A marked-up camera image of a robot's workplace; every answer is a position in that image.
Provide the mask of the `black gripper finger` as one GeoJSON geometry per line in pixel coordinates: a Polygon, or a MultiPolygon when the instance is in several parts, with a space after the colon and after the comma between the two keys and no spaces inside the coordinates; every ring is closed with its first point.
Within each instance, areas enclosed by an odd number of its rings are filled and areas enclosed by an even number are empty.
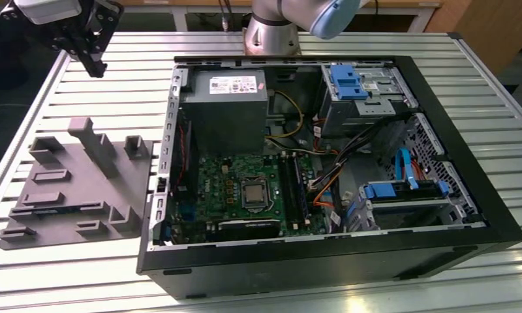
{"type": "Polygon", "coordinates": [[[102,56],[107,50],[123,14],[124,6],[120,3],[115,1],[95,1],[91,20],[99,23],[100,28],[91,37],[90,56],[92,62],[91,70],[88,71],[91,77],[104,77],[107,64],[102,61],[102,56]]]}
{"type": "Polygon", "coordinates": [[[91,70],[91,29],[82,27],[82,1],[10,1],[0,17],[43,45],[64,50],[91,70]]]}

